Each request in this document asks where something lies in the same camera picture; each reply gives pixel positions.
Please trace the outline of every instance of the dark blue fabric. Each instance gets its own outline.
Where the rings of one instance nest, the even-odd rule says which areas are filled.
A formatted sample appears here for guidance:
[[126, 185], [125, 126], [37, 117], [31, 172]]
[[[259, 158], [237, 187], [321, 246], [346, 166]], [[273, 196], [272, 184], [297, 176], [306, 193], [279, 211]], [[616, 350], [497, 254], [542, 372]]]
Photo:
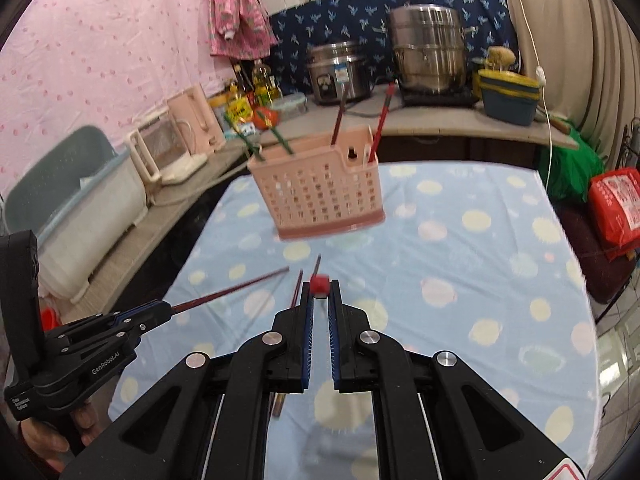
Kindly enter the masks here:
[[437, 4], [457, 9], [464, 27], [479, 27], [466, 37], [467, 60], [485, 57], [492, 45], [508, 46], [518, 55], [507, 0], [315, 0], [270, 17], [278, 44], [270, 66], [285, 94], [311, 93], [306, 69], [310, 45], [358, 41], [369, 60], [372, 80], [395, 71], [386, 14], [405, 4]]

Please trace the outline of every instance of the beige curtain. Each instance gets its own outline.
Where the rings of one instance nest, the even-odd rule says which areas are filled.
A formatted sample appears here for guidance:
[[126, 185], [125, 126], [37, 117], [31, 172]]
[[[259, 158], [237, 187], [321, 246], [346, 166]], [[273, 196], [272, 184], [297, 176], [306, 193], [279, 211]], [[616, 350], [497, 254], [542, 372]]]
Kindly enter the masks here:
[[612, 168], [624, 126], [640, 111], [639, 44], [626, 21], [611, 0], [508, 4], [526, 74], [535, 77], [537, 50], [547, 107], [577, 124]]

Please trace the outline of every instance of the basket base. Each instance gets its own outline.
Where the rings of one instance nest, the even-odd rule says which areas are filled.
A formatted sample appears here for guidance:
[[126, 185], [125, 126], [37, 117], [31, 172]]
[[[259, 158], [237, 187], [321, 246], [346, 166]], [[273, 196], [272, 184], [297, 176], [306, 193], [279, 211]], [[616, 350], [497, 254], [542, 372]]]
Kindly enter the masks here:
[[319, 226], [306, 226], [296, 228], [278, 229], [278, 237], [280, 240], [293, 240], [295, 238], [311, 238], [315, 236], [335, 235], [370, 227], [385, 221], [385, 211], [379, 209], [372, 213], [359, 216], [354, 224], [353, 219], [345, 219]]

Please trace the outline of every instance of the blue tablecloth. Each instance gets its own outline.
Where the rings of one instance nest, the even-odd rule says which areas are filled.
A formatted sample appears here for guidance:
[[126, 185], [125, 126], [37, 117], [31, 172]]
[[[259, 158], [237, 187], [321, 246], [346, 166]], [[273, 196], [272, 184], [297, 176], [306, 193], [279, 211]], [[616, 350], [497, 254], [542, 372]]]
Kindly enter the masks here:
[[[343, 301], [407, 349], [454, 351], [582, 468], [593, 455], [596, 336], [580, 267], [538, 174], [490, 164], [381, 165], [386, 221], [280, 241], [257, 186], [238, 178], [165, 300], [181, 303], [289, 264], [292, 271], [174, 317], [124, 371], [119, 416], [193, 350], [222, 355], [270, 329], [298, 269], [340, 280]], [[312, 375], [269, 428], [266, 480], [377, 478], [369, 394], [334, 392], [326, 313], [316, 309]]]

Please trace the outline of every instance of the yellow rim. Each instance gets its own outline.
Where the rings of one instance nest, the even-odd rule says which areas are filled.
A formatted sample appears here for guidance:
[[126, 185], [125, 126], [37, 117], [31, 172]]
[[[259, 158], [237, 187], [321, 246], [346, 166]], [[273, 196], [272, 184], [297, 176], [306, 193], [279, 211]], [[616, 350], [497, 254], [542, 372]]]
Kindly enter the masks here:
[[532, 79], [525, 75], [516, 74], [515, 72], [502, 72], [500, 70], [482, 69], [479, 70], [478, 73], [480, 77], [484, 77], [487, 79], [494, 79], [503, 81], [505, 83], [528, 86], [529, 88], [540, 88], [540, 83], [538, 83], [535, 79]]
[[524, 92], [522, 90], [511, 90], [503, 88], [497, 85], [488, 85], [487, 83], [480, 83], [482, 90], [494, 90], [502, 95], [508, 95], [510, 97], [521, 97], [524, 99], [530, 99], [532, 101], [540, 101], [540, 92]]

